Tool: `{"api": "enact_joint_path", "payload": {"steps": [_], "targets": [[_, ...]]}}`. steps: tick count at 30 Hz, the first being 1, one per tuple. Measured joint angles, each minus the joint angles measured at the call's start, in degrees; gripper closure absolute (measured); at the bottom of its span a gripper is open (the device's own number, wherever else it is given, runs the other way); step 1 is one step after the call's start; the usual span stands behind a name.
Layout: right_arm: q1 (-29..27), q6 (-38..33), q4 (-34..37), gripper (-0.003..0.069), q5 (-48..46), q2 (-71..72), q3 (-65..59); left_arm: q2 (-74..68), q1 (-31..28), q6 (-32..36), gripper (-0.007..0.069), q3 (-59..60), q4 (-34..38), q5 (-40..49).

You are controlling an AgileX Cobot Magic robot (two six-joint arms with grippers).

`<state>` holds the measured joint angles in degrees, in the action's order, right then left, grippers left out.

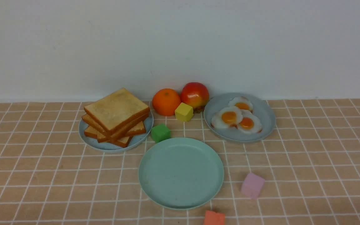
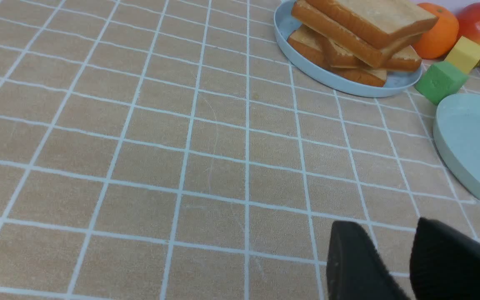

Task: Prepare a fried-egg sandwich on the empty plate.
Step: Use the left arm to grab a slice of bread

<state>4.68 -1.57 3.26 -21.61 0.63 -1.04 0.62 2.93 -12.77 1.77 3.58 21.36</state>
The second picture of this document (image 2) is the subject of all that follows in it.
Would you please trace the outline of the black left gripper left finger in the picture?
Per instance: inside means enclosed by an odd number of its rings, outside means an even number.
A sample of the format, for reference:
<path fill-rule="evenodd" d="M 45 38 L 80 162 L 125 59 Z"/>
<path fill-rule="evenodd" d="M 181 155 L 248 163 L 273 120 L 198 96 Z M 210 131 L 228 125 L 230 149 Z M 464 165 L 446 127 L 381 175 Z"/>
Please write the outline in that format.
<path fill-rule="evenodd" d="M 330 300 L 408 300 L 359 224 L 333 222 L 327 257 Z"/>

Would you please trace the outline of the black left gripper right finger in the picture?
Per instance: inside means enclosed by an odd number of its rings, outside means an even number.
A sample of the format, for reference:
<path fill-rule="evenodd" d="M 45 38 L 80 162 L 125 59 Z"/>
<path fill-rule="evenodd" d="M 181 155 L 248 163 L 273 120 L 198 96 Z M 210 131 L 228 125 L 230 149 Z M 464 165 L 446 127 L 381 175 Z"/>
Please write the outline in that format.
<path fill-rule="evenodd" d="M 439 220 L 421 217 L 410 281 L 418 300 L 480 300 L 480 243 Z"/>

